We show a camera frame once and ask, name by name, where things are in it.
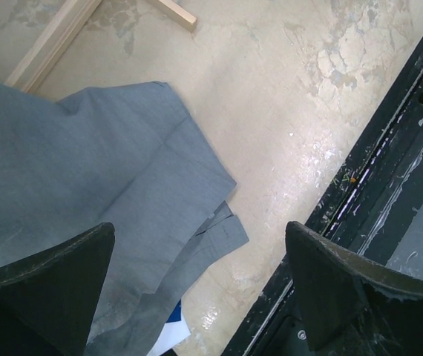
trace white paper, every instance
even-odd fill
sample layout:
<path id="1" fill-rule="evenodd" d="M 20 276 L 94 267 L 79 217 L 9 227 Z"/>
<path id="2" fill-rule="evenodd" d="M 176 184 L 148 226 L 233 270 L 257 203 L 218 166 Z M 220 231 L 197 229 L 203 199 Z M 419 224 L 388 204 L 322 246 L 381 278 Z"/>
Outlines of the white paper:
<path id="1" fill-rule="evenodd" d="M 164 325 L 154 347 L 147 356 L 160 356 L 190 336 L 187 322 L 180 313 L 180 321 Z"/>

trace gray trousers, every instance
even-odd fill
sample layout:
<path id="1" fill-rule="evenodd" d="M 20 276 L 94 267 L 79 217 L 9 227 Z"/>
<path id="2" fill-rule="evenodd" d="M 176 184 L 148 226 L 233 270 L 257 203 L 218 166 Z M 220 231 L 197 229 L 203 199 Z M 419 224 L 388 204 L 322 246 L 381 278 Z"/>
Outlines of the gray trousers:
<path id="1" fill-rule="evenodd" d="M 92 355 L 145 355 L 190 285 L 247 241 L 224 202 L 234 186 L 165 83 L 57 103 L 0 84 L 0 266 L 116 228 Z"/>

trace folded cloth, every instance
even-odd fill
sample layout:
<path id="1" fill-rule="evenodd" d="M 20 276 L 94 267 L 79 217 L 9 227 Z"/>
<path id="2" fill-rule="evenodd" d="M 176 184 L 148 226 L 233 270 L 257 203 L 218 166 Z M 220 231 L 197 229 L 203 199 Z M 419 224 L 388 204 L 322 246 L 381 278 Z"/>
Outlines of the folded cloth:
<path id="1" fill-rule="evenodd" d="M 190 239 L 154 294 L 143 294 L 132 316 L 119 328 L 105 332 L 87 345 L 87 355 L 146 355 L 160 335 L 178 300 L 216 260 L 246 242 L 236 216 L 213 225 Z"/>
<path id="2" fill-rule="evenodd" d="M 170 294 L 167 308 L 156 309 L 158 319 L 165 318 L 158 333 L 157 327 L 151 333 L 158 336 L 200 275 L 183 272 L 180 287 L 170 284 L 183 270 L 171 268 L 189 244 L 193 249 L 197 240 L 216 240 L 217 250 L 207 260 L 192 255 L 181 260 L 203 271 L 246 242 L 223 203 L 234 186 L 166 83 L 87 88 L 57 103 L 0 84 L 0 266 L 103 221 L 116 228 L 90 342 L 133 325 L 145 296 Z M 224 236 L 228 220 L 236 236 Z M 218 228 L 229 244 L 211 237 L 209 231 Z M 101 352 L 115 355 L 104 347 Z"/>

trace wooden stick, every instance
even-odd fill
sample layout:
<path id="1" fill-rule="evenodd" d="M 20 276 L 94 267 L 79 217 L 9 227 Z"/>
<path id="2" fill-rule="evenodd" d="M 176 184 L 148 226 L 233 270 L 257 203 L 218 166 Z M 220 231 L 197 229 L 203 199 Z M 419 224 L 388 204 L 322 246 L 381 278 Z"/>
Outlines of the wooden stick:
<path id="1" fill-rule="evenodd" d="M 148 2 L 190 32 L 195 30 L 197 18 L 172 0 L 148 0 Z"/>
<path id="2" fill-rule="evenodd" d="M 66 0 L 5 84 L 28 93 L 34 92 L 100 2 L 101 0 Z"/>

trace screw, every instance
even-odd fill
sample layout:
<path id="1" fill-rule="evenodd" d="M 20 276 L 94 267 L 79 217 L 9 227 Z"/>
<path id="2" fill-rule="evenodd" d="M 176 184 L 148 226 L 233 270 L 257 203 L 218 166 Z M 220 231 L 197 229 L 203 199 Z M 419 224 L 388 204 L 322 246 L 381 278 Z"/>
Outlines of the screw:
<path id="1" fill-rule="evenodd" d="M 299 340 L 306 340 L 307 339 L 307 335 L 306 335 L 306 332 L 304 330 L 299 330 L 298 339 Z"/>

